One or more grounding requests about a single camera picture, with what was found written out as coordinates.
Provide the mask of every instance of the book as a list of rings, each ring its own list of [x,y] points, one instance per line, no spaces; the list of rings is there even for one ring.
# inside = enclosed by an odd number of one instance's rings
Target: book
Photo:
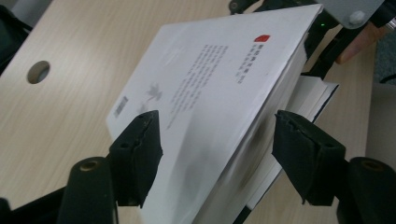
[[[281,169],[270,152],[276,111],[289,104],[315,116],[332,92],[300,77],[304,37],[320,11],[161,28],[106,118],[116,139],[134,117],[159,110],[163,158],[141,210],[145,223],[231,223],[257,204]]]

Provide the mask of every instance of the table hole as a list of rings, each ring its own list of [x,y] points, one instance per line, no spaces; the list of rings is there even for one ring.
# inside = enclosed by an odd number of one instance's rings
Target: table hole
[[[50,71],[50,63],[47,61],[41,61],[38,63],[35,63],[33,65],[29,72],[27,73],[27,81],[30,84],[37,84],[44,80],[44,78],[47,77],[48,73]]]

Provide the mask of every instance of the wooden table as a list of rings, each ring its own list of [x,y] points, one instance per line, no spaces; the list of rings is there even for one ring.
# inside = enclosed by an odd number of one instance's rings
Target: wooden table
[[[77,161],[105,156],[105,118],[161,25],[226,16],[229,0],[54,0],[0,77],[0,196],[12,208],[63,187]],[[48,76],[30,84],[37,62]],[[374,49],[335,66],[341,84],[318,125],[363,155]],[[122,223],[140,223],[135,208]],[[286,175],[275,182],[247,223],[336,223],[334,207],[301,205]]]

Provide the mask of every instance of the white book cover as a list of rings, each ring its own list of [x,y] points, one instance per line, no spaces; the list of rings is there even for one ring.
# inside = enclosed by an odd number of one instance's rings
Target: white book cover
[[[194,221],[320,11],[313,5],[162,27],[106,119],[116,139],[137,115],[160,112],[163,157],[145,223]]]

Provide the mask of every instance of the human hand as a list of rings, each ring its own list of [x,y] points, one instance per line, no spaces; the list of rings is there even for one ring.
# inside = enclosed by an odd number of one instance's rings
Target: human hand
[[[374,44],[375,41],[387,33],[385,27],[377,28],[372,23],[367,23],[360,34],[349,44],[335,60],[336,63],[345,63],[363,49]]]

